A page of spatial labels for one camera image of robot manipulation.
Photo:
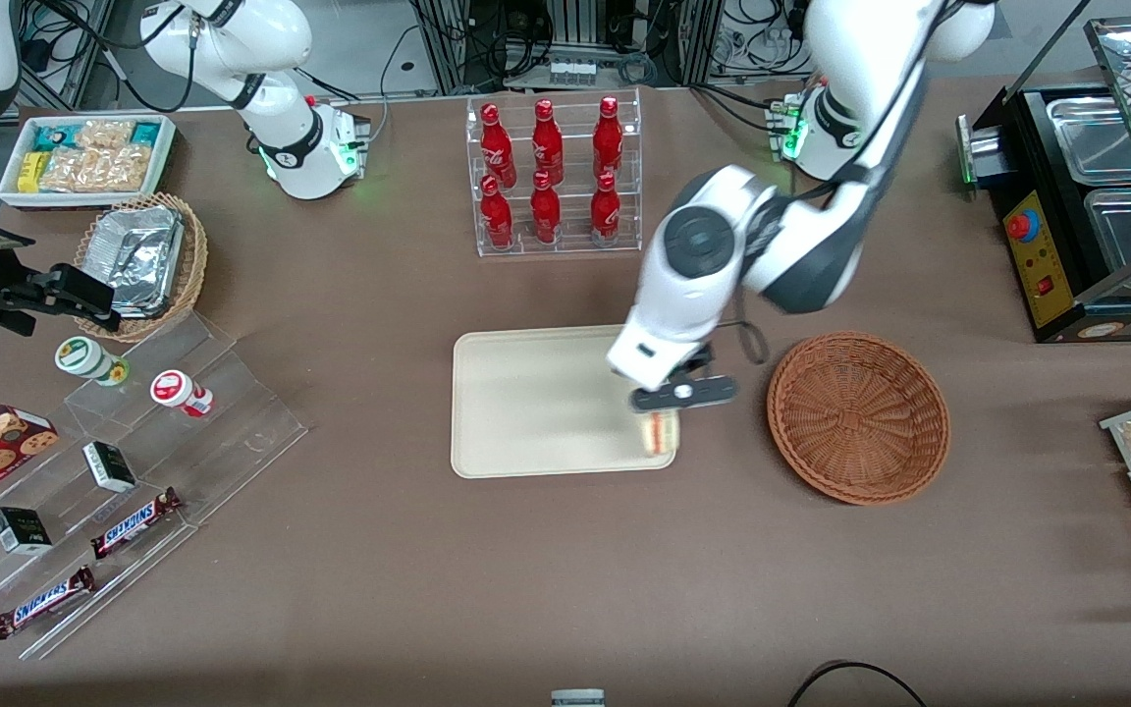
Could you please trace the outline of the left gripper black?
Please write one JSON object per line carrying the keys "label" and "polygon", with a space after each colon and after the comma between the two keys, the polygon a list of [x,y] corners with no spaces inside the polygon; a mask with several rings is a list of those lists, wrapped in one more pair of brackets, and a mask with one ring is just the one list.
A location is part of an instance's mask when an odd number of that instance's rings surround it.
{"label": "left gripper black", "polygon": [[670,371],[670,376],[666,377],[666,385],[677,386],[677,385],[690,385],[697,380],[703,380],[705,377],[711,376],[711,363],[714,361],[714,351],[710,342],[703,342],[703,345],[696,353],[689,354],[687,359],[677,363]]}

